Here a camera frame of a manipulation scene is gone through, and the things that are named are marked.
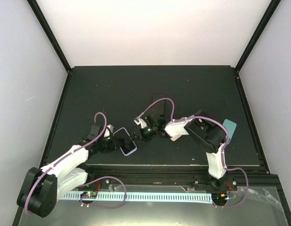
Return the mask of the teal phone case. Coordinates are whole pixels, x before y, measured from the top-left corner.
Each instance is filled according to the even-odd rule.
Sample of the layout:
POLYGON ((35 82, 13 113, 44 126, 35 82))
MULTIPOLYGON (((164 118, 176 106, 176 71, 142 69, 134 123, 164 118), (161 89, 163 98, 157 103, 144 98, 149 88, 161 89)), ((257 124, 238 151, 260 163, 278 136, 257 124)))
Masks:
POLYGON ((228 134, 229 134, 229 142, 231 142, 234 132, 236 130, 237 124, 229 119, 225 119, 223 122, 223 126, 227 129, 228 134))

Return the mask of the beige phone case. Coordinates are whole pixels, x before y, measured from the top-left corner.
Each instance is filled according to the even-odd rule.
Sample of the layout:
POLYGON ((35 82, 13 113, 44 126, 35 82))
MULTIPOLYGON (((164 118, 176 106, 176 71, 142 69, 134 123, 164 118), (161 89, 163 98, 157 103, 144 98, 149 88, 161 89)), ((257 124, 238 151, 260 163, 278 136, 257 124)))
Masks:
POLYGON ((177 135, 177 136, 173 136, 173 137, 171 137, 170 139, 172 140, 172 141, 176 141, 177 139, 179 139, 181 137, 181 135, 177 135))

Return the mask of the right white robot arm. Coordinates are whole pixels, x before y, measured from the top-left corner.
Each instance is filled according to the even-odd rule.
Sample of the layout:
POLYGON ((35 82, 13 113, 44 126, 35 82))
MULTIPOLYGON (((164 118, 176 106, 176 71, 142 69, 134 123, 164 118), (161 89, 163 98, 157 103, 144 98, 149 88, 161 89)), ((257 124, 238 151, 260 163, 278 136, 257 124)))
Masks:
POLYGON ((166 120, 156 111, 147 116, 134 119, 137 128, 130 135, 134 142, 152 140, 155 135, 176 141, 189 135, 202 151, 208 161, 208 184, 213 191, 220 190, 226 184, 227 165, 224 149, 229 143, 229 133, 224 125, 211 119, 203 111, 180 119, 166 120))

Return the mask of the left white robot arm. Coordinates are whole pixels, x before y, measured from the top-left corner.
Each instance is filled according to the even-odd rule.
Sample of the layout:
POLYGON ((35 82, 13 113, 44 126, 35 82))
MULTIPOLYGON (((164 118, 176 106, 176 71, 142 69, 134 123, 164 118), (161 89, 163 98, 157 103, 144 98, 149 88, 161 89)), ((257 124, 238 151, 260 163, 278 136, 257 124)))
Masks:
POLYGON ((124 136, 116 135, 113 126, 103 127, 94 123, 80 142, 65 154, 48 165, 28 170, 17 205, 27 214, 42 218, 48 216, 63 195, 78 186, 90 188, 95 184, 95 175, 84 166, 88 159, 99 152, 124 149, 126 141, 124 136))

